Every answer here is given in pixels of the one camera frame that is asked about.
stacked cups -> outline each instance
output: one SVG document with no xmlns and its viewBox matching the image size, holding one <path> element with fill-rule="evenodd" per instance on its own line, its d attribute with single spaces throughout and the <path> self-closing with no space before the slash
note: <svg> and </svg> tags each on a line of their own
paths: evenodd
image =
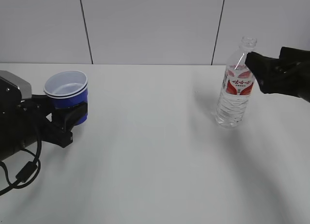
<svg viewBox="0 0 310 224">
<path fill-rule="evenodd" d="M 51 98 L 55 108 L 70 108 L 81 102 L 87 103 L 87 76 L 80 71 L 66 71 L 53 75 L 44 85 L 45 94 Z M 82 124 L 87 114 L 76 125 Z"/>
</svg>

black cord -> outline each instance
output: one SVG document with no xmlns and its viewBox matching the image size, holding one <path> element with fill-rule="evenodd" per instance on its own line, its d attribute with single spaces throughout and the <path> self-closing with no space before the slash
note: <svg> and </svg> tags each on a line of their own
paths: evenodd
<svg viewBox="0 0 310 224">
<path fill-rule="evenodd" d="M 31 151 L 27 150 L 27 149 L 21 149 L 22 151 L 24 152 L 27 152 L 29 153 L 30 155 L 34 156 L 35 157 L 35 154 L 33 154 Z M 25 188 L 27 187 L 28 185 L 30 185 L 32 182 L 34 182 L 34 180 L 38 177 L 39 173 L 41 171 L 41 161 L 38 160 L 38 168 L 37 170 L 35 171 L 35 174 L 34 176 L 29 180 L 27 181 L 26 183 L 22 184 L 22 185 L 16 185 L 14 186 L 15 189 L 22 189 L 22 188 Z"/>
<path fill-rule="evenodd" d="M 17 179 L 14 183 L 10 182 L 8 169 L 7 169 L 6 165 L 5 165 L 5 163 L 0 161 L 0 166 L 3 168 L 4 173 L 5 173 L 6 181 L 9 184 L 8 187 L 6 187 L 3 190 L 0 190 L 0 196 L 6 194 L 7 192 L 11 191 L 12 189 L 22 189 L 22 188 L 27 187 L 32 182 L 34 182 L 34 180 L 38 177 L 38 175 L 40 173 L 40 170 L 41 170 L 41 162 L 40 162 L 39 158 L 40 158 L 41 151 L 42 151 L 42 139 L 41 139 L 40 131 L 39 131 L 38 127 L 36 126 L 36 124 L 34 123 L 34 121 L 31 119 L 30 116 L 28 116 L 27 113 L 26 113 L 26 116 L 27 116 L 30 124 L 33 126 L 33 129 L 34 129 L 35 134 L 36 134 L 37 150 L 36 150 L 36 154 L 32 153 L 31 151 L 29 151 L 27 149 L 21 149 L 21 150 L 31 154 L 34 157 L 33 163 L 34 164 L 38 164 L 38 167 L 37 167 L 37 169 L 35 171 L 34 176 L 29 181 L 27 181 L 26 183 L 24 183 L 22 185 L 19 185 L 19 183 L 21 182 L 21 180 L 19 180 L 19 179 Z"/>
</svg>

white table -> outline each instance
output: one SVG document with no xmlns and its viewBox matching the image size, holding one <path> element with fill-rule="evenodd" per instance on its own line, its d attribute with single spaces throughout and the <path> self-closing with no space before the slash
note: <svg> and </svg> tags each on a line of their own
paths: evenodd
<svg viewBox="0 0 310 224">
<path fill-rule="evenodd" d="M 37 181 L 0 197 L 1 224 L 310 223 L 307 102 L 256 86 L 227 130 L 223 66 L 0 64 L 33 93 L 72 69 L 89 78 L 88 120 L 68 148 L 43 144 Z M 29 159 L 5 161 L 12 180 Z"/>
</svg>

plastic water bottle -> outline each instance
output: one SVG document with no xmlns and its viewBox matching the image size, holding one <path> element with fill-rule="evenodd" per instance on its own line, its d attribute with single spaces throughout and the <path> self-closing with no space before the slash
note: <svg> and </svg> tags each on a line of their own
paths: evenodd
<svg viewBox="0 0 310 224">
<path fill-rule="evenodd" d="M 245 61 L 256 43 L 257 39 L 243 37 L 239 49 L 227 61 L 216 112 L 216 120 L 223 127 L 236 127 L 242 121 L 255 81 Z"/>
</svg>

cup rim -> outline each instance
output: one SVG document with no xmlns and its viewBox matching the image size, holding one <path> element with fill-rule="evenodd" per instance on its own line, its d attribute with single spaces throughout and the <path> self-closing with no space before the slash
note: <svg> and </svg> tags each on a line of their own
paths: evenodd
<svg viewBox="0 0 310 224">
<path fill-rule="evenodd" d="M 48 81 L 50 81 L 50 80 L 52 80 L 53 78 L 59 76 L 60 74 L 64 74 L 64 73 L 67 73 L 67 72 L 79 72 L 79 73 L 82 73 L 82 74 L 85 76 L 85 78 L 86 78 L 85 83 L 83 84 L 83 86 L 82 86 L 81 88 L 79 88 L 78 90 L 74 91 L 74 92 L 70 92 L 70 93 L 66 93 L 66 94 L 61 94 L 61 95 L 53 94 L 53 93 L 50 93 L 50 92 L 46 91 L 45 86 L 46 86 L 46 84 L 47 84 Z M 72 97 L 72 96 L 76 96 L 77 94 L 80 94 L 80 91 L 85 90 L 85 88 L 87 87 L 87 85 L 88 85 L 88 78 L 87 78 L 87 75 L 86 75 L 84 72 L 79 71 L 79 70 L 68 70 L 68 71 L 60 72 L 60 73 L 57 73 L 57 74 L 51 76 L 51 77 L 45 82 L 43 91 L 44 91 L 44 93 L 45 93 L 47 96 L 49 96 L 49 97 L 53 97 L 53 98 L 59 97 L 59 99 L 62 97 L 62 98 L 64 99 L 64 98 L 69 98 L 69 97 Z"/>
<path fill-rule="evenodd" d="M 46 93 L 46 95 L 52 99 L 58 99 L 58 100 L 61 100 L 61 99 L 68 99 L 68 98 L 72 98 L 72 97 L 76 97 L 78 95 L 80 95 L 81 93 L 83 93 L 85 90 L 87 90 L 88 88 L 88 85 L 86 84 L 86 86 L 79 92 L 75 93 L 75 94 L 72 94 L 70 96 L 66 96 L 66 97 L 55 97 L 55 96 L 51 96 L 50 94 Z"/>
</svg>

